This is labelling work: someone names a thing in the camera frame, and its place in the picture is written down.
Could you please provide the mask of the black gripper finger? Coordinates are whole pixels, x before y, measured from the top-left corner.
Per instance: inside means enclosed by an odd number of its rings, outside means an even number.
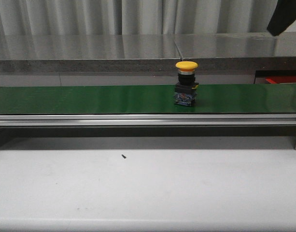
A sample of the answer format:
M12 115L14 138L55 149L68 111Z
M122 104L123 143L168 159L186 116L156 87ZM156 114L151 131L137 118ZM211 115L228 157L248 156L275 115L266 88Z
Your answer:
M279 0L267 26L272 36L281 33L296 21L296 0Z

